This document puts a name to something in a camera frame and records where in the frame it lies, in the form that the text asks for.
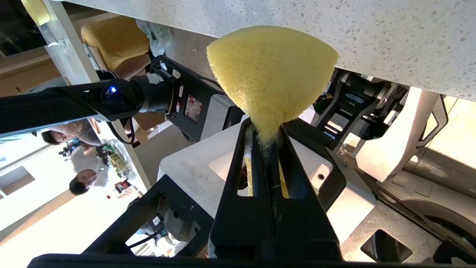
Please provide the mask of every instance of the black hair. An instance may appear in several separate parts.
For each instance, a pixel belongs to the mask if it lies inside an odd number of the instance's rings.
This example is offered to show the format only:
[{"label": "black hair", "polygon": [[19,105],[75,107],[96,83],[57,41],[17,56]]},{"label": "black hair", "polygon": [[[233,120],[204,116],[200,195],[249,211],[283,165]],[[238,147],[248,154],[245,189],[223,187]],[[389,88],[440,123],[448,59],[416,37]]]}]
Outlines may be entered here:
[{"label": "black hair", "polygon": [[84,186],[84,183],[78,181],[78,175],[76,175],[76,177],[74,177],[69,183],[69,190],[75,196],[79,196],[86,193],[89,189]]},{"label": "black hair", "polygon": [[43,141],[45,141],[48,144],[51,144],[51,145],[61,144],[60,142],[57,142],[55,138],[53,138],[53,135],[51,134],[51,130],[41,133],[41,137],[43,138]]}]

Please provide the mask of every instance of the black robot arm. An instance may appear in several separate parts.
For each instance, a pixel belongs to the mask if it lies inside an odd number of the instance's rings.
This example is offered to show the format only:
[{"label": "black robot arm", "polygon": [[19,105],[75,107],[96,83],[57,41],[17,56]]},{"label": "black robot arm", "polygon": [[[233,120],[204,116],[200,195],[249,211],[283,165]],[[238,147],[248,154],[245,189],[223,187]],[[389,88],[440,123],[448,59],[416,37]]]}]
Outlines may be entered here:
[{"label": "black robot arm", "polygon": [[168,107],[173,83],[164,74],[153,76],[134,77],[130,82],[113,79],[48,88],[38,93],[0,98],[0,117],[3,120],[0,138],[92,116],[115,121],[138,112]]}]

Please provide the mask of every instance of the white table surface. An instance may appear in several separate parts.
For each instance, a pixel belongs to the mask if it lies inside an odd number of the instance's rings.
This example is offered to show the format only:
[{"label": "white table surface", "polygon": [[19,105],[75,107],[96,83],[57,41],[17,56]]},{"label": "white table surface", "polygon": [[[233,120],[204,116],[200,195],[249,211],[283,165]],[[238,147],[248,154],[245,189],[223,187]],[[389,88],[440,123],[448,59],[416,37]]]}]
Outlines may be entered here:
[{"label": "white table surface", "polygon": [[256,25],[307,32],[337,67],[476,101],[474,0],[67,0],[205,35]]}]

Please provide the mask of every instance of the white shirt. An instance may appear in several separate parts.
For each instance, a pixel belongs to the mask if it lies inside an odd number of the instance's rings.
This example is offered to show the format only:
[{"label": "white shirt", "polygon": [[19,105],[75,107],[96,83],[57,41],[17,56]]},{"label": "white shirt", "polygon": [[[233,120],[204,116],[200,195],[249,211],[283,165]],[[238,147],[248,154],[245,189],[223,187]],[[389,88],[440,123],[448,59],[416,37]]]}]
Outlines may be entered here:
[{"label": "white shirt", "polygon": [[92,186],[107,188],[108,190],[114,189],[114,184],[119,182],[119,178],[116,174],[108,176],[108,167],[96,156],[96,147],[86,149],[83,146],[79,146],[74,150],[73,154],[69,158],[73,164],[76,174],[85,170],[92,169],[96,171],[96,181]]}]

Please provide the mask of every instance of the black cable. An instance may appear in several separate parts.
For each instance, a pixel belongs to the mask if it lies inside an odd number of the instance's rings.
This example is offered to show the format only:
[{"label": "black cable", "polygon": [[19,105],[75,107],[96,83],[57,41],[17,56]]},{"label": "black cable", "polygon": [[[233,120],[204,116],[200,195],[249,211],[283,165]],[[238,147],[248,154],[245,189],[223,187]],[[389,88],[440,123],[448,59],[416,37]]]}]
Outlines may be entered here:
[{"label": "black cable", "polygon": [[151,240],[152,238],[156,237],[156,236],[157,236],[158,234],[160,234],[160,232],[162,232],[162,231],[163,231],[163,229],[159,229],[159,231],[156,231],[156,232],[153,233],[152,235],[150,235],[150,236],[148,236],[148,237],[142,239],[142,240],[139,241],[139,242],[136,242],[136,243],[134,243],[134,244],[128,246],[127,248],[137,247],[138,245],[143,244],[143,243],[145,243],[145,242]]},{"label": "black cable", "polygon": [[129,118],[129,125],[130,125],[130,142],[125,141],[121,136],[119,136],[118,132],[116,131],[116,128],[112,125],[112,122],[106,122],[109,126],[109,128],[112,131],[112,134],[118,139],[120,142],[124,144],[133,144],[134,140],[136,138],[136,134],[134,133],[134,127],[132,126],[132,117]]}]

